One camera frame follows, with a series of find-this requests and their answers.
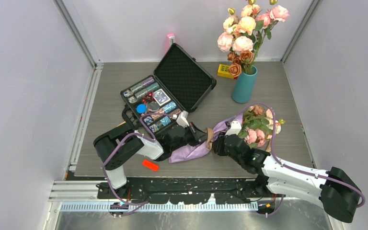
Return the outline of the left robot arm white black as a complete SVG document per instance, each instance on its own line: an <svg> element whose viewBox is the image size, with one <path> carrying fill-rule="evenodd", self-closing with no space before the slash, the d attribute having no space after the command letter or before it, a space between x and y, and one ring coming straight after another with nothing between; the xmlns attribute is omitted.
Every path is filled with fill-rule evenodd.
<svg viewBox="0 0 368 230"><path fill-rule="evenodd" d="M185 148L205 144L207 140L208 132L192 123L188 127L168 127L156 136L155 141L123 124L97 137L93 145L103 162L109 192L116 198L123 198L128 191L123 164L132 156L142 155L154 161L164 161Z"/></svg>

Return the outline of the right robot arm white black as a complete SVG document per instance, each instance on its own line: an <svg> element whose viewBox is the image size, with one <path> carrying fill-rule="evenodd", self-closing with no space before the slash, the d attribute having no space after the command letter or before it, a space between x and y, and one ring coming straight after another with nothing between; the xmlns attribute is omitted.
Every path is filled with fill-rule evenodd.
<svg viewBox="0 0 368 230"><path fill-rule="evenodd" d="M361 190L337 167L327 171L285 161L267 151L250 148L235 134L220 133L212 149L255 174L254 190L259 196L272 193L295 197L321 207L329 216L344 223L351 223L356 209L365 202Z"/></svg>

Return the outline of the purple flower bouquet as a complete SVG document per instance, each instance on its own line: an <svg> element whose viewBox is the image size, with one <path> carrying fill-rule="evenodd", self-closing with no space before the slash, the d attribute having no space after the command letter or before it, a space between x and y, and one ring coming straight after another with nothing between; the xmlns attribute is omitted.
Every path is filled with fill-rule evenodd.
<svg viewBox="0 0 368 230"><path fill-rule="evenodd" d="M230 135L237 135L246 145L252 149L271 145L273 136L281 132L283 119L275 120L271 108L264 108L259 104L253 104L244 109L238 115L219 122L213 129L207 129L207 140L194 147L186 145L173 151L169 163L189 161L205 156L212 151L213 144L218 144L218 139Z"/></svg>

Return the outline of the tan ribbon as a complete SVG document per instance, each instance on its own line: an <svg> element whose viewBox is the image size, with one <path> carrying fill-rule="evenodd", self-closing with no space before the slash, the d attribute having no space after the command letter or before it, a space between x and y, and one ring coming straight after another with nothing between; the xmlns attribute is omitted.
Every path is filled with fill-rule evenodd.
<svg viewBox="0 0 368 230"><path fill-rule="evenodd" d="M214 130L211 128L206 128L205 132L207 134L207 140L205 141L205 147L207 150L211 150L212 149L212 145L213 145L213 138L214 138Z"/></svg>

